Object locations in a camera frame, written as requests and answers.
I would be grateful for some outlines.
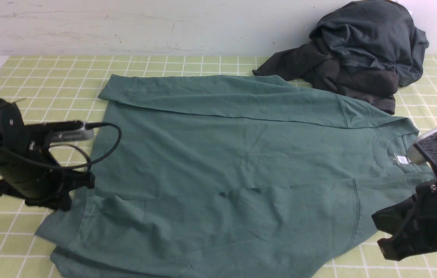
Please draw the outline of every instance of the green t-shirt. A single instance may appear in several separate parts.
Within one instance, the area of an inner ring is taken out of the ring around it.
[[[278,76],[113,75],[99,97],[121,144],[37,231],[64,276],[309,278],[432,178],[398,160],[409,119]]]

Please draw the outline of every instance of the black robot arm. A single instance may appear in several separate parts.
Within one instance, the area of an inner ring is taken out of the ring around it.
[[[428,162],[436,179],[416,187],[409,199],[374,215],[376,228],[391,234],[378,245],[388,260],[437,252],[437,128],[418,137],[407,157],[413,163]]]
[[[63,167],[49,152],[52,143],[81,141],[93,138],[93,128],[112,125],[118,132],[113,148],[104,156],[91,161],[81,149],[86,164]],[[69,192],[86,186],[93,188],[95,177],[91,165],[109,156],[118,146],[122,132],[110,123],[80,121],[25,125],[14,103],[0,99],[0,196],[25,200],[27,206],[69,210]],[[85,172],[74,169],[86,167]]]

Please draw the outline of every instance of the white wall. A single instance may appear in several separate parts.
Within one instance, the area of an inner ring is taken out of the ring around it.
[[[437,1],[408,3],[437,53]],[[348,0],[0,0],[3,54],[270,55]]]

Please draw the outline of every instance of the wire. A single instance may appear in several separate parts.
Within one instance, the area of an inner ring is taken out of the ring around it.
[[[14,157],[16,157],[17,159],[35,165],[37,167],[41,167],[41,168],[45,168],[45,169],[53,169],[53,170],[72,170],[72,169],[80,169],[80,168],[84,168],[84,167],[91,167],[92,165],[97,164],[98,162],[101,162],[102,160],[104,160],[105,158],[109,157],[109,155],[111,155],[117,148],[117,146],[119,145],[119,143],[121,142],[121,137],[122,137],[122,130],[120,127],[118,127],[117,125],[114,125],[112,123],[87,123],[86,124],[86,129],[93,129],[93,128],[101,128],[101,127],[106,127],[106,126],[111,126],[117,129],[118,131],[118,136],[117,136],[117,140],[114,144],[114,146],[112,146],[112,148],[104,155],[102,155],[101,157],[97,158],[96,160],[93,160],[91,162],[87,162],[85,164],[80,164],[80,165],[75,165],[75,166],[56,166],[56,165],[49,165],[49,164],[44,164],[44,163],[40,163],[40,162],[36,162],[35,160],[31,160],[29,158],[25,158],[19,154],[16,154],[6,148],[3,148],[0,146],[0,151],[3,151],[4,153],[7,153],[9,155],[12,155]]]
[[[49,150],[51,148],[60,147],[60,146],[68,146],[68,147],[74,148],[75,150],[78,151],[78,153],[81,153],[81,155],[85,158],[87,164],[91,163],[90,157],[80,147],[78,147],[76,145],[72,145],[72,144],[56,144],[56,145],[49,146]],[[91,170],[91,165],[88,165],[88,167],[86,168],[86,172],[89,172],[90,170]]]

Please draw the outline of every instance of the cutting mat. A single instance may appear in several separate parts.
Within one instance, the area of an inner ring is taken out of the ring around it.
[[[111,74],[123,76],[251,75],[266,58],[174,56],[12,56],[0,70],[0,97],[18,103],[26,123],[100,121],[107,103],[97,94]],[[296,80],[297,86],[309,84]],[[413,120],[423,132],[437,126],[437,56],[427,56],[420,81],[396,95],[398,116]],[[90,152],[91,142],[78,146]],[[56,148],[62,164],[79,164],[83,157]],[[53,245],[33,233],[49,211],[0,198],[0,278],[58,278],[49,260]],[[437,253],[396,263],[385,261],[376,234],[362,245],[320,269],[316,278],[437,278]]]

